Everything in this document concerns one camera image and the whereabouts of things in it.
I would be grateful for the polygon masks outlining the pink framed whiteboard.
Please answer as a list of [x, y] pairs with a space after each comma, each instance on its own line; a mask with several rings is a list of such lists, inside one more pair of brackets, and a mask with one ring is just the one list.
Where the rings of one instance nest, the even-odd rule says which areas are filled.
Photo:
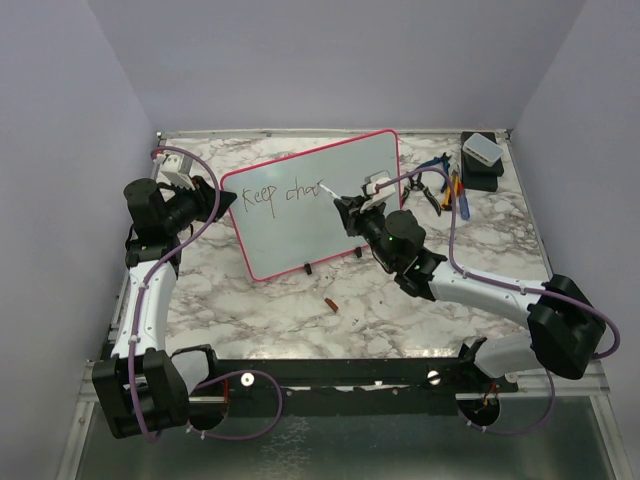
[[400, 173], [391, 129], [317, 147], [225, 174], [229, 209], [252, 279], [263, 281], [365, 247], [345, 233], [333, 198], [357, 196], [365, 179]]

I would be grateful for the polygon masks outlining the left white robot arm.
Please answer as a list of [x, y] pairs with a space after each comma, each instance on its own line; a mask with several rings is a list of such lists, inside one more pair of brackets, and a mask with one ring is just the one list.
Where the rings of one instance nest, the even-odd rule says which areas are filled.
[[124, 197], [135, 238], [126, 243], [130, 294], [116, 343], [97, 362], [92, 382], [112, 435], [126, 438], [186, 424], [189, 395], [206, 395], [220, 385], [221, 371], [208, 345], [169, 355], [165, 340], [169, 304], [181, 253], [179, 233], [200, 222], [219, 220], [234, 203], [201, 176], [188, 188], [142, 178]]

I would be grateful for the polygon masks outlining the red marker cap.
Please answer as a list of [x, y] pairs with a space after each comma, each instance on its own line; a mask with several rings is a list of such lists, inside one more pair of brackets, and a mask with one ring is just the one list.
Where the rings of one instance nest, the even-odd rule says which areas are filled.
[[331, 300], [330, 298], [325, 298], [324, 301], [331, 308], [333, 312], [338, 312], [339, 307], [333, 300]]

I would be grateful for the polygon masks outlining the white marker pen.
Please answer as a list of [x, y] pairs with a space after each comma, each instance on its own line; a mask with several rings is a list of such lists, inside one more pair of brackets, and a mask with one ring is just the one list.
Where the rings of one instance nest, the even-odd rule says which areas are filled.
[[331, 198], [337, 199], [337, 200], [341, 199], [341, 197], [338, 194], [336, 194], [333, 190], [331, 190], [329, 187], [325, 186], [324, 184], [318, 183], [318, 186], [322, 190], [324, 190]]

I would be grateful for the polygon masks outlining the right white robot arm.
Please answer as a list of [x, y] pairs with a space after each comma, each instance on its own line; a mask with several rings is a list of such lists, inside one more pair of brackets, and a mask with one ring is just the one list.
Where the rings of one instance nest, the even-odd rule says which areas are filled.
[[428, 250], [425, 230], [409, 210], [384, 211], [363, 196], [334, 200], [350, 237], [361, 237], [375, 260], [414, 298], [483, 310], [522, 327], [522, 332], [478, 340], [461, 350], [471, 359], [459, 367], [461, 383], [481, 391], [495, 378], [543, 367], [578, 380], [596, 358], [606, 323], [570, 278], [524, 281], [475, 272], [452, 257]]

